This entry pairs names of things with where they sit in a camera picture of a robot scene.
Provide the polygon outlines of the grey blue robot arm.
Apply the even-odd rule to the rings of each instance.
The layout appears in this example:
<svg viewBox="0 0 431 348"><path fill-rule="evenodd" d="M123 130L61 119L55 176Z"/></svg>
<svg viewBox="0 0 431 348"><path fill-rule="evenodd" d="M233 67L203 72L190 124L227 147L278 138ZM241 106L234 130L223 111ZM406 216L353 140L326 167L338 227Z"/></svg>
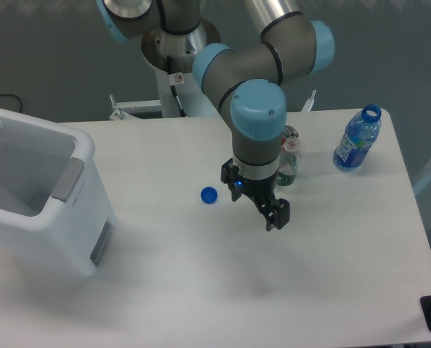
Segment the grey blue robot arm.
<svg viewBox="0 0 431 348"><path fill-rule="evenodd" d="M111 35L140 38L154 69L163 117L218 114L231 131L233 156L221 181L233 200L249 198L267 229L290 220L274 194L287 121L282 84L329 65L334 36L304 18L296 1L246 1L259 43L235 51L201 15L198 1L98 1Z"/></svg>

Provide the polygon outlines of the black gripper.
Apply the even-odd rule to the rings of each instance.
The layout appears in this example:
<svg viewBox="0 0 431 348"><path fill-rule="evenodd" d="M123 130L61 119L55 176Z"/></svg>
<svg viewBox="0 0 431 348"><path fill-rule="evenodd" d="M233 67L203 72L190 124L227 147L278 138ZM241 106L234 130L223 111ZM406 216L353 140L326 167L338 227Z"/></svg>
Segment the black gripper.
<svg viewBox="0 0 431 348"><path fill-rule="evenodd" d="M269 165L244 166L235 159L229 159L221 167L221 182L230 190L231 200L235 202L246 196L264 216L266 231L281 230L290 221L290 203L275 197L277 170Z"/></svg>

